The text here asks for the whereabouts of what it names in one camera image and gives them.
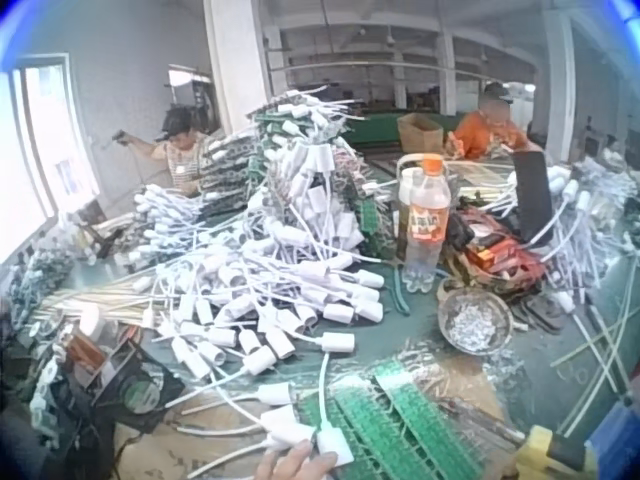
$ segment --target yellow tool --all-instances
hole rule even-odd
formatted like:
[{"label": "yellow tool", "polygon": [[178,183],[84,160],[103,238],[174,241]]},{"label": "yellow tool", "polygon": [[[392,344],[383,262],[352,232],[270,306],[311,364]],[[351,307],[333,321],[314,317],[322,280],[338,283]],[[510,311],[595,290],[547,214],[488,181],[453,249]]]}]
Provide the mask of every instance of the yellow tool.
[{"label": "yellow tool", "polygon": [[584,445],[540,426],[534,426],[526,435],[459,398],[442,398],[438,404],[457,421],[484,428],[514,445],[521,480],[598,477],[595,454]]}]

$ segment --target finger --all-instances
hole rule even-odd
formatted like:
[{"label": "finger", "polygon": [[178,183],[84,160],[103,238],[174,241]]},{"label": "finger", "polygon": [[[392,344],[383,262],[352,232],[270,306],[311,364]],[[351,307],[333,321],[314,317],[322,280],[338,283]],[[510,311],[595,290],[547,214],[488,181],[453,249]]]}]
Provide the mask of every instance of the finger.
[{"label": "finger", "polygon": [[298,470],[300,470],[302,462],[311,454],[311,449],[311,442],[305,440],[289,450],[284,460],[276,466],[276,470],[273,473],[273,480],[290,480],[293,478],[294,475],[298,473]]},{"label": "finger", "polygon": [[253,480],[270,480],[273,466],[278,458],[278,452],[267,452],[262,456]]},{"label": "finger", "polygon": [[322,480],[336,466],[337,461],[337,454],[333,452],[324,453],[304,465],[294,477],[294,480]]}]

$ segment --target window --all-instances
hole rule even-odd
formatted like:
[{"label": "window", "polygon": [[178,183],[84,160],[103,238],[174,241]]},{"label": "window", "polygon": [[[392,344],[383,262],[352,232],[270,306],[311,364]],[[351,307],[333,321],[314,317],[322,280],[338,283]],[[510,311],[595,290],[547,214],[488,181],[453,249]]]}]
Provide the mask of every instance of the window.
[{"label": "window", "polygon": [[41,200],[25,162],[6,73],[0,73],[0,104],[0,262],[4,262],[53,215],[53,209],[46,197],[46,203]]},{"label": "window", "polygon": [[0,73],[0,262],[59,211],[75,212],[98,193],[69,85],[66,55]]},{"label": "window", "polygon": [[29,59],[13,71],[22,136],[28,138],[52,200],[75,212],[98,193],[74,120],[66,56]]}]

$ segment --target ceiling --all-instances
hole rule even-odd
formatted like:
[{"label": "ceiling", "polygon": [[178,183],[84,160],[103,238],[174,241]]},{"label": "ceiling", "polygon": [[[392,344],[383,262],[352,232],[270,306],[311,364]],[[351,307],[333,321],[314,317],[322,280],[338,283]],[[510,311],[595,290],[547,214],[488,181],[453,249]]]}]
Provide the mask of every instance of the ceiling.
[{"label": "ceiling", "polygon": [[[456,55],[481,56],[482,45],[537,65],[546,58],[544,8],[562,9],[591,21],[586,30],[594,46],[615,55],[625,48],[616,29],[602,24],[607,0],[261,0],[263,21],[287,32],[308,30],[312,45],[329,44],[336,52],[358,51],[362,45],[410,51],[433,48],[445,28],[456,38]],[[389,26],[393,42],[388,42]],[[599,35],[593,30],[600,30]],[[290,48],[297,43],[289,42]],[[621,59],[613,62],[620,67]]]}]

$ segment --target orange shirt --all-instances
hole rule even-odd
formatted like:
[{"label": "orange shirt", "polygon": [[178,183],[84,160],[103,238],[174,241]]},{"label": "orange shirt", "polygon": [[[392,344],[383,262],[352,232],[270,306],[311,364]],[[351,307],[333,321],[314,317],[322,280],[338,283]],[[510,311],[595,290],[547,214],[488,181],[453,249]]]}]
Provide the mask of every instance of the orange shirt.
[{"label": "orange shirt", "polygon": [[505,125],[489,125],[478,111],[468,113],[454,135],[462,143],[464,157],[468,160],[477,160],[487,153],[492,135],[513,150],[521,150],[529,144],[527,135],[511,120]]}]

